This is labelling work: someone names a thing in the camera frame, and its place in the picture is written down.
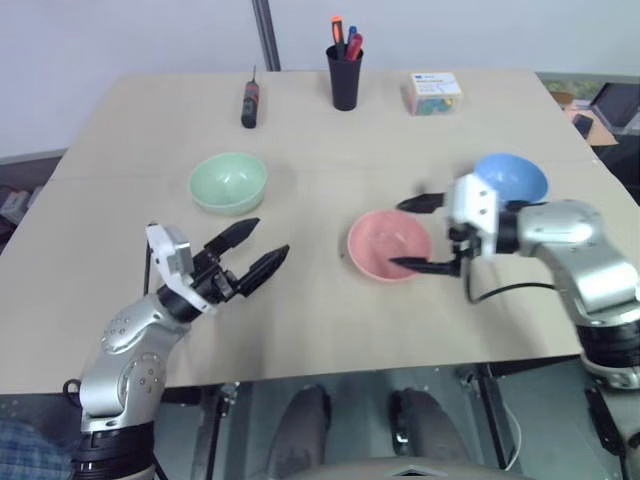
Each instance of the label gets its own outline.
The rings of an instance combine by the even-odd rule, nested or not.
[[[453,73],[413,73],[411,75],[418,95],[461,95]]]

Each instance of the screwdriver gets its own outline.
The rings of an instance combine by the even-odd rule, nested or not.
[[[244,98],[242,99],[242,125],[246,128],[255,128],[256,117],[258,116],[258,98],[260,87],[256,83],[256,66],[253,66],[253,78],[244,87]]]

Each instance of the wooden table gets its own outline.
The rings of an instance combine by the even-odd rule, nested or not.
[[[110,318],[139,298],[144,226],[178,226],[197,251],[232,223],[202,212],[186,188],[208,156],[245,151],[269,170],[262,222],[224,258],[237,274],[288,243],[281,270],[249,299],[203,317],[174,349],[169,386],[499,361],[580,351],[554,292],[523,289],[479,306],[459,279],[395,285],[355,270],[352,222],[420,189],[442,191],[483,155],[538,163],[551,199],[598,208],[638,266],[640,216],[535,75],[456,71],[455,114],[412,117],[406,72],[363,72],[358,108],[330,102],[326,72],[263,74],[258,127],[240,125],[244,75],[156,75],[118,83],[87,123],[0,257],[0,393],[58,391],[91,364]],[[442,211],[420,216],[445,260]],[[516,255],[474,264],[477,289],[550,281]],[[160,285],[157,277],[152,287]]]

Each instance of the pen holder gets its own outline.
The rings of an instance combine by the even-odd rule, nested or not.
[[[333,106],[347,112],[356,108],[358,103],[358,83],[360,81],[360,64],[364,52],[360,50],[358,58],[350,62],[338,60],[335,45],[327,48],[329,74],[331,76],[331,95]]]

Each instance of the green bowl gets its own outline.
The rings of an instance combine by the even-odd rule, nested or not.
[[[221,215],[242,215],[262,202],[267,169],[246,153],[222,153],[198,165],[189,179],[193,201]]]

